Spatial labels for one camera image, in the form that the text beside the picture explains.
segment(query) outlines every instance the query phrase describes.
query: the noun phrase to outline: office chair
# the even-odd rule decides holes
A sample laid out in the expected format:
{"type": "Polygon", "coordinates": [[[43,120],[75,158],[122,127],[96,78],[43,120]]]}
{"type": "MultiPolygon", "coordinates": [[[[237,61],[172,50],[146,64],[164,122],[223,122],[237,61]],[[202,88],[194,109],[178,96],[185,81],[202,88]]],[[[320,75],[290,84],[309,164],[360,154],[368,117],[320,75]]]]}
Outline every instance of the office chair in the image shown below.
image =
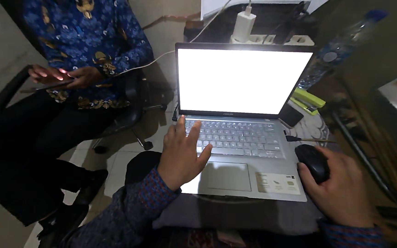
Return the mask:
{"type": "MultiPolygon", "coordinates": [[[[29,40],[34,48],[44,56],[42,47],[36,38],[33,31],[25,23],[23,18],[23,0],[0,0],[0,4],[4,7],[6,12],[10,15],[12,20],[16,23],[24,36],[29,40]]],[[[25,66],[19,73],[3,88],[0,92],[0,113],[7,107],[13,96],[29,78],[28,70],[30,65],[25,66]]],[[[113,135],[128,129],[131,129],[136,136],[139,144],[145,149],[150,150],[153,147],[151,142],[145,142],[140,139],[133,127],[140,121],[142,115],[146,110],[161,109],[166,110],[165,104],[158,104],[154,106],[147,106],[149,104],[149,94],[145,83],[146,79],[141,70],[133,70],[127,73],[127,81],[124,82],[124,92],[130,101],[131,105],[123,110],[121,114],[113,121],[113,123],[106,128],[100,135],[94,137],[97,142],[92,146],[92,149],[98,154],[105,153],[107,148],[100,146],[99,143],[103,137],[113,135]]]]}

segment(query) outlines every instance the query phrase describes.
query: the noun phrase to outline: stapler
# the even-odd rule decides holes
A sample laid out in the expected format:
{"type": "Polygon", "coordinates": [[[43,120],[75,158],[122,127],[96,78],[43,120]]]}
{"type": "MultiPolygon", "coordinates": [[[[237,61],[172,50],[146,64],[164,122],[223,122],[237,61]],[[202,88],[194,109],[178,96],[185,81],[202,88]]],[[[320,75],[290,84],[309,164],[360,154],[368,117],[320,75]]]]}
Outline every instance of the stapler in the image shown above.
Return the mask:
{"type": "Polygon", "coordinates": [[[290,100],[311,115],[318,114],[318,109],[322,108],[326,102],[305,90],[296,88],[290,100]]]}

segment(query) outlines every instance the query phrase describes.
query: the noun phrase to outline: water bottle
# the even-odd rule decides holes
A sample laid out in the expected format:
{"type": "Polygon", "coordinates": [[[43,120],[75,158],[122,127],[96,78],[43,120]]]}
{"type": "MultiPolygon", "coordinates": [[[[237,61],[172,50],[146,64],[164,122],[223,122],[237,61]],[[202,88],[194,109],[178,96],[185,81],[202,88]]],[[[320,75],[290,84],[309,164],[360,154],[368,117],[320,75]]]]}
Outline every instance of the water bottle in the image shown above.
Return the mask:
{"type": "Polygon", "coordinates": [[[341,31],[329,41],[320,51],[304,73],[298,87],[307,90],[318,82],[329,71],[342,63],[360,45],[370,38],[374,25],[388,15],[384,10],[371,10],[365,18],[341,31]]]}

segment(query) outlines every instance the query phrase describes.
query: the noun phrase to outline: black mouse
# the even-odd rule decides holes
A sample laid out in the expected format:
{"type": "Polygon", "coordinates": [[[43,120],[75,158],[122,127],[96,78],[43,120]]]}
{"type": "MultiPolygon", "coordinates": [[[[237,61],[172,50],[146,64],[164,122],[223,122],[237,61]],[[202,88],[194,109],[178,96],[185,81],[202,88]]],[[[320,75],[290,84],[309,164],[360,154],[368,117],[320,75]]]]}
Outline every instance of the black mouse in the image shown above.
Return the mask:
{"type": "Polygon", "coordinates": [[[322,152],[314,146],[302,144],[295,148],[295,153],[298,160],[309,168],[316,183],[320,184],[329,179],[330,169],[322,152]]]}

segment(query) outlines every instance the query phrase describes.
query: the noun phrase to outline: hand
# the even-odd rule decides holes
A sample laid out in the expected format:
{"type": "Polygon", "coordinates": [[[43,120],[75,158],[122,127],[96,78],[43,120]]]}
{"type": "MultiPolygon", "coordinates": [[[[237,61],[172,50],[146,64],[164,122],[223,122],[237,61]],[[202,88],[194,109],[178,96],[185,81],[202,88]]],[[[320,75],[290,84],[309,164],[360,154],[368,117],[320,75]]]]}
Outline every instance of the hand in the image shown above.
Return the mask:
{"type": "Polygon", "coordinates": [[[175,191],[194,179],[204,168],[211,156],[212,145],[208,144],[197,157],[197,139],[201,122],[196,121],[189,136],[185,132],[185,116],[176,126],[171,126],[163,139],[163,152],[157,171],[171,190],[175,191]]]}
{"type": "Polygon", "coordinates": [[[327,158],[330,179],[318,185],[307,166],[298,163],[307,193],[334,222],[352,227],[374,227],[363,175],[356,162],[326,148],[316,149],[327,158]]]}
{"type": "Polygon", "coordinates": [[[43,84],[71,79],[63,69],[56,69],[53,67],[48,67],[46,69],[40,65],[33,65],[32,68],[29,69],[29,75],[32,77],[33,82],[40,82],[43,84]]]}
{"type": "Polygon", "coordinates": [[[68,73],[69,76],[77,78],[74,82],[67,85],[67,89],[85,89],[91,85],[105,79],[95,67],[85,66],[68,73]]]}

